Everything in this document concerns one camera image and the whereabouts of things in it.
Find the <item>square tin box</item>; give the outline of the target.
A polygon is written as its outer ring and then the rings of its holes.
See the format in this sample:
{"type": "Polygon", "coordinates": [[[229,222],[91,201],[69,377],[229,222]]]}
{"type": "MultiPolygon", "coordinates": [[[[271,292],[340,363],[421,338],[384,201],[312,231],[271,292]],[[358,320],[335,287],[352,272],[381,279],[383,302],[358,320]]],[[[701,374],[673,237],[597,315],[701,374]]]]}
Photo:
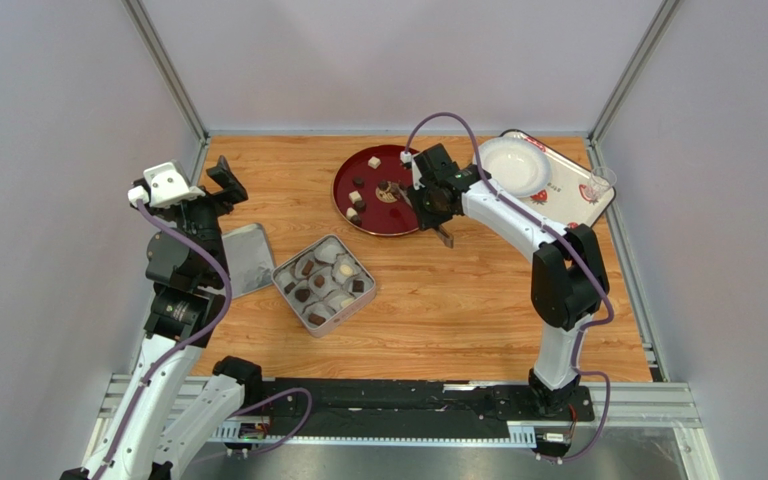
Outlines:
{"type": "Polygon", "coordinates": [[[378,293],[378,283],[369,270],[346,244],[333,234],[322,237],[277,266],[273,270],[272,280],[293,315],[314,338],[329,335],[369,305],[378,293]],[[315,266],[310,275],[304,277],[301,269],[308,260],[312,260],[315,266]],[[341,275],[341,264],[351,265],[354,274],[350,277],[341,275]],[[313,283],[317,275],[323,275],[326,279],[321,288],[317,288],[313,283]],[[284,287],[290,282],[295,282],[296,286],[289,294],[285,294],[284,287]],[[294,291],[302,287],[307,287],[312,292],[310,299],[305,303],[294,298],[294,291]],[[339,302],[345,297],[354,297],[356,301],[348,308],[339,310],[339,302]],[[308,322],[311,313],[326,317],[327,321],[321,326],[314,326],[308,322]]]}

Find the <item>metal tongs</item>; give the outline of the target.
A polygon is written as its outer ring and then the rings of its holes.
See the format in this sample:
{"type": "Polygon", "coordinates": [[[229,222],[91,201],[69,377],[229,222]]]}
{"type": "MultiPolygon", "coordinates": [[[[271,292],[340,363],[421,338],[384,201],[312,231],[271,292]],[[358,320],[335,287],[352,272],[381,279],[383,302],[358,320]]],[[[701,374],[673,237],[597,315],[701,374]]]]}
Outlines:
{"type": "MultiPolygon", "coordinates": [[[[407,192],[407,188],[401,184],[396,184],[396,190],[401,197],[401,199],[412,209],[415,216],[417,217],[417,220],[420,220],[419,218],[419,210],[417,207],[414,207],[407,192]]],[[[434,226],[432,227],[432,230],[434,231],[435,235],[438,237],[438,239],[449,249],[454,248],[454,236],[448,232],[442,225],[434,226]]]]}

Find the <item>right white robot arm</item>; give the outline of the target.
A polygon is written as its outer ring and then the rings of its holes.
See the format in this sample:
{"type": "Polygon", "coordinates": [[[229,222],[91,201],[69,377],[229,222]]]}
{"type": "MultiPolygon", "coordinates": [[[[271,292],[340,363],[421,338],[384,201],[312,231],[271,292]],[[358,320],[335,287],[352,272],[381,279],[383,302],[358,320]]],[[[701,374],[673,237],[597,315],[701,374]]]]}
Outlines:
{"type": "Polygon", "coordinates": [[[421,230],[434,231],[447,247],[454,239],[444,225],[456,216],[490,228],[531,265],[531,302],[544,323],[530,388],[543,402],[560,403],[578,387],[580,349],[588,328],[598,325],[601,306],[609,315],[608,277],[599,242],[587,225],[569,227],[539,215],[509,193],[487,170],[478,147],[461,168],[440,144],[420,153],[403,150],[400,161],[411,182],[401,194],[421,230]]]}

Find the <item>dark chocolate bottom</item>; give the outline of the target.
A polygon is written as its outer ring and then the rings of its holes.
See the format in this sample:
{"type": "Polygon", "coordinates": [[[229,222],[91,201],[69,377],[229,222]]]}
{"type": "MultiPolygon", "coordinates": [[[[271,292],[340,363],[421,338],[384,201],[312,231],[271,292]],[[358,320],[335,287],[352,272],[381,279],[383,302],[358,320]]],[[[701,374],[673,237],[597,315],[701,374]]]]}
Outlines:
{"type": "Polygon", "coordinates": [[[301,303],[307,302],[311,295],[312,292],[307,287],[298,288],[294,291],[294,298],[301,303]]]}

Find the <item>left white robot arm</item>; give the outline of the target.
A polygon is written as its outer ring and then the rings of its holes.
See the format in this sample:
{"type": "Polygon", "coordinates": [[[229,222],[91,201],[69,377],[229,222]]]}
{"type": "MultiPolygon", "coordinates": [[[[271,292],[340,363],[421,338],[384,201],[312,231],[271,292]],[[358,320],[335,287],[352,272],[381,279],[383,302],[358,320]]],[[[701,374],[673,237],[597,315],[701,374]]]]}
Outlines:
{"type": "Polygon", "coordinates": [[[145,269],[154,297],[122,401],[94,452],[64,479],[179,479],[246,394],[261,390],[259,366],[227,357],[196,400],[169,418],[233,297],[219,219],[248,194],[225,157],[207,175],[218,191],[192,184],[169,161],[146,169],[128,192],[131,206],[156,229],[145,269]]]}

